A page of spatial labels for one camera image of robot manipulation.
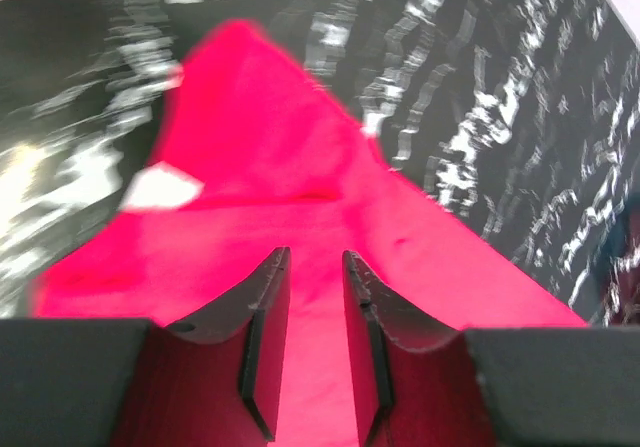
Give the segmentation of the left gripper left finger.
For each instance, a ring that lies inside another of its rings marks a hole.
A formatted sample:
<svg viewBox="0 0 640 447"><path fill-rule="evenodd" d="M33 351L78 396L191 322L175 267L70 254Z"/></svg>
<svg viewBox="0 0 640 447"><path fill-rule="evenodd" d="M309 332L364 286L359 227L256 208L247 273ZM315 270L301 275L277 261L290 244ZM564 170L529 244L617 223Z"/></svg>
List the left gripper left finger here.
<svg viewBox="0 0 640 447"><path fill-rule="evenodd" d="M152 327L137 358L115 446L265 446L275 438L291 251L274 249L239 284Z"/></svg>

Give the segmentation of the red t-shirt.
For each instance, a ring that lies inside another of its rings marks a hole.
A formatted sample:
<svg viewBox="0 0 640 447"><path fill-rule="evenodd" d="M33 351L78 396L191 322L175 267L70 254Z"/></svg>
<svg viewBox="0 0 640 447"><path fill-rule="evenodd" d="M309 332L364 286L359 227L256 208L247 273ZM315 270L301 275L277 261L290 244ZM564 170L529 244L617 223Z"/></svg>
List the red t-shirt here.
<svg viewBox="0 0 640 447"><path fill-rule="evenodd" d="M35 312L168 324L289 247L280 446L358 442L345 251L454 328L582 325L392 172L360 125L251 22L221 25L190 53L164 120L128 207L41 275Z"/></svg>

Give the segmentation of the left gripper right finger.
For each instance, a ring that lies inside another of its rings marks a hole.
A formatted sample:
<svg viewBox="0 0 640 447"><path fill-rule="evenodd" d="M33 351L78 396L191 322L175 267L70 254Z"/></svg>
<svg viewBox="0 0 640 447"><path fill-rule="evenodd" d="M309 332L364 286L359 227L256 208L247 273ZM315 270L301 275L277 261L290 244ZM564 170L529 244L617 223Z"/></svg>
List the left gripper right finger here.
<svg viewBox="0 0 640 447"><path fill-rule="evenodd" d="M342 256L344 310L362 446L494 446L464 335Z"/></svg>

